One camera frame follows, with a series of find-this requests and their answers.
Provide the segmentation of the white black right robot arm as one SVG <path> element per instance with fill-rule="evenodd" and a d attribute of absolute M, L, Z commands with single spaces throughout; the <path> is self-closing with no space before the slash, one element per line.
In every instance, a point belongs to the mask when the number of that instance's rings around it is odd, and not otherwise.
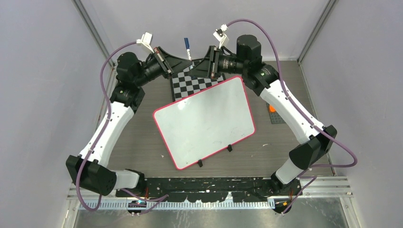
<path fill-rule="evenodd" d="M 255 36 L 241 35 L 236 45 L 235 53 L 226 47 L 209 46 L 205 57 L 185 75 L 213 79 L 224 73 L 239 74 L 247 88 L 275 108 L 299 142 L 269 181 L 273 192 L 283 195 L 299 174 L 327 154 L 333 144 L 328 136 L 335 137 L 337 130 L 311 115 L 280 81 L 279 72 L 263 63 L 261 43 Z"/>

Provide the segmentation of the blue capped whiteboard marker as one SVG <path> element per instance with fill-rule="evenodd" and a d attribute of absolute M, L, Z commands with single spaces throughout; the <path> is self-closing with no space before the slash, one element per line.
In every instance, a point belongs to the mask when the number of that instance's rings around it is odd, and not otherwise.
<path fill-rule="evenodd" d="M 189 43 L 189 39 L 188 39 L 188 38 L 184 38 L 184 42 L 185 42 L 185 48 L 186 48 L 187 58 L 188 58 L 189 60 L 191 60 L 192 57 L 191 57 L 191 53 L 190 53 L 190 43 Z"/>

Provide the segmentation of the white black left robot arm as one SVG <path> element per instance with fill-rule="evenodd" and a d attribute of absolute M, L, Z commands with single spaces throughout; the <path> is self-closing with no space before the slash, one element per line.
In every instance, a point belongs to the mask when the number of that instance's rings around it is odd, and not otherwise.
<path fill-rule="evenodd" d="M 66 161 L 77 189 L 83 188 L 102 196 L 123 189 L 135 197 L 145 193 L 146 180 L 142 172 L 108 169 L 112 150 L 144 98 L 142 87 L 159 76 L 170 79 L 191 65 L 192 61 L 170 55 L 161 47 L 155 47 L 145 61 L 139 60 L 132 52 L 125 52 L 117 58 L 118 83 L 108 99 L 107 112 L 80 154 L 70 155 Z"/>

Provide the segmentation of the pink framed whiteboard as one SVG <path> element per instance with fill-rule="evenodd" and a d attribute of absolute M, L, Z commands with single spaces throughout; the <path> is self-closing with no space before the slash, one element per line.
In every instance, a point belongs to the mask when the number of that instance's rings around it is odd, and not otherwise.
<path fill-rule="evenodd" d="M 177 170 L 223 151 L 256 131 L 240 76 L 158 108 L 153 118 Z"/>

